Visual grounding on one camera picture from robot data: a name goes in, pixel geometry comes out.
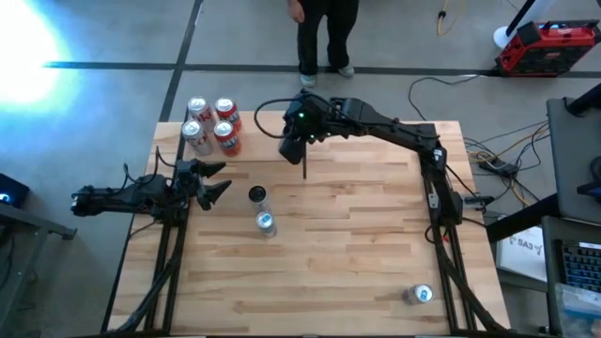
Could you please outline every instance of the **person's hand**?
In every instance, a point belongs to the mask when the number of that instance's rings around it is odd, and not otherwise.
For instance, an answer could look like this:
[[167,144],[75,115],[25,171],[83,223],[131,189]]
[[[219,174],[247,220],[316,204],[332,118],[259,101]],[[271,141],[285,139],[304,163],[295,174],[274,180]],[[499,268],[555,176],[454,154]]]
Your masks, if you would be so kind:
[[304,10],[299,0],[288,1],[288,15],[295,23],[304,23]]

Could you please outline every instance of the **red soda can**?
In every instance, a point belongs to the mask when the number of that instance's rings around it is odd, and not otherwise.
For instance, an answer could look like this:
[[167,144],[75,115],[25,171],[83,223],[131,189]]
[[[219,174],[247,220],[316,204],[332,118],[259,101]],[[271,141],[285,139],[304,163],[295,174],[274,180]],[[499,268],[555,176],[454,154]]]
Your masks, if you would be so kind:
[[236,156],[240,153],[242,144],[238,132],[229,121],[219,121],[215,125],[215,139],[227,156]]
[[218,99],[217,102],[215,102],[215,111],[217,111],[217,116],[221,120],[227,120],[234,125],[234,127],[236,127],[236,131],[240,131],[242,129],[240,113],[236,103],[233,100],[228,98]]
[[213,132],[215,116],[213,110],[203,97],[193,97],[188,101],[188,112],[193,119],[200,122],[206,132]]

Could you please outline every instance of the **can lid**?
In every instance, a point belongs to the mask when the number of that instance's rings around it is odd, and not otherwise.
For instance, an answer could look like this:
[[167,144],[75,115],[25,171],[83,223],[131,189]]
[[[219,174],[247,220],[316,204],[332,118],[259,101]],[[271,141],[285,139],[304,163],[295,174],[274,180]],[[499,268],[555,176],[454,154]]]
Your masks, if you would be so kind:
[[417,297],[417,299],[421,302],[429,302],[432,300],[432,297],[434,297],[432,288],[426,284],[415,286],[413,292],[415,292],[415,297]]
[[228,98],[220,98],[215,103],[215,108],[221,112],[229,112],[234,108],[234,102]]
[[261,229],[267,229],[273,225],[273,217],[267,211],[263,211],[256,215],[256,225]]
[[265,188],[261,186],[254,186],[248,191],[248,198],[256,203],[263,201],[266,196],[267,192],[265,191]]
[[207,107],[207,101],[203,97],[193,97],[188,101],[188,109],[197,112]]
[[200,123],[194,120],[190,120],[184,123],[183,127],[181,127],[181,132],[184,136],[194,136],[201,130]]
[[232,133],[234,130],[234,126],[229,123],[229,121],[219,121],[215,125],[215,135],[217,136],[227,136]]

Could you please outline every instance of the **yellow cable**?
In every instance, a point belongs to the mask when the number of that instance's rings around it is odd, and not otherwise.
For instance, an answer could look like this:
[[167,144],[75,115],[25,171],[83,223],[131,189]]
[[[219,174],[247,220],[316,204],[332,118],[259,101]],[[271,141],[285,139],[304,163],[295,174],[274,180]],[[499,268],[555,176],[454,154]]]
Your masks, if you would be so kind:
[[546,131],[548,131],[548,128],[546,128],[546,129],[543,129],[543,130],[540,130],[540,131],[537,131],[537,132],[535,132],[535,133],[533,133],[533,134],[531,134],[531,135],[525,136],[525,137],[523,137],[523,138],[521,138],[521,139],[517,140],[515,143],[513,143],[512,145],[510,145],[508,148],[506,148],[505,150],[503,150],[503,151],[502,151],[502,152],[500,152],[499,154],[497,154],[497,156],[494,156],[494,155],[492,155],[492,154],[489,154],[489,155],[490,155],[490,157],[489,157],[489,158],[487,158],[487,159],[484,159],[484,160],[476,160],[476,161],[473,161],[472,163],[480,163],[480,162],[485,162],[485,161],[494,161],[494,160],[495,160],[495,159],[497,159],[497,158],[498,158],[500,155],[502,155],[502,154],[506,153],[507,151],[509,151],[509,150],[511,150],[511,149],[513,149],[513,148],[515,148],[516,146],[518,146],[518,145],[519,145],[519,144],[521,144],[522,142],[524,142],[524,141],[526,141],[526,140],[528,140],[528,139],[532,138],[534,135],[537,135],[537,134],[542,134],[543,132],[546,132]]
[[[444,0],[444,6],[442,6],[442,10],[446,12],[448,6],[449,6],[449,0]],[[455,23],[457,22],[457,19],[459,19],[459,16],[461,16],[462,12],[465,10],[465,6],[466,6],[466,0],[461,0],[460,10],[457,12],[457,15],[455,15],[455,18],[453,19],[453,22],[451,23],[449,28],[447,28],[447,30],[444,32],[442,31],[442,21],[444,20],[444,18],[438,19],[436,32],[439,35],[439,37],[445,36],[445,35],[447,35],[447,33],[451,32],[451,30],[453,29],[453,26],[455,26]]]
[[528,203],[528,201],[526,201],[526,198],[524,196],[520,196],[519,193],[516,190],[516,183],[512,180],[511,182],[509,182],[509,184],[514,184],[514,186],[511,188],[512,191],[514,191],[514,195],[517,197],[517,199],[523,203],[526,207],[530,206],[530,203]]

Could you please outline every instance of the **soda can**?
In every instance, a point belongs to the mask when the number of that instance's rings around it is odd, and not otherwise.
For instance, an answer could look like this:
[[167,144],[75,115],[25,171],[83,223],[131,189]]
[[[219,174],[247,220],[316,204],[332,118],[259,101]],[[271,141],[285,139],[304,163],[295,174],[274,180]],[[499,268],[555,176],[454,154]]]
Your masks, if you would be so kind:
[[206,132],[215,129],[215,116],[207,100],[203,97],[193,97],[188,101],[188,112],[193,119],[203,125]]
[[228,98],[220,98],[215,102],[215,111],[221,120],[229,121],[236,127],[236,131],[242,129],[242,120],[236,103]]
[[409,305],[426,304],[432,300],[434,293],[428,284],[417,284],[403,293],[403,300]]
[[258,215],[262,211],[270,211],[270,200],[267,197],[267,191],[261,186],[254,186],[248,191],[248,197],[253,202],[254,214]]
[[256,215],[256,226],[258,226],[261,234],[266,238],[274,238],[278,229],[275,227],[275,220],[269,211],[259,212]]
[[198,155],[207,156],[213,152],[213,145],[210,143],[203,125],[198,121],[190,120],[184,123],[181,133]]
[[217,122],[217,125],[215,125],[215,139],[225,155],[236,156],[240,153],[242,144],[236,129],[229,121]]

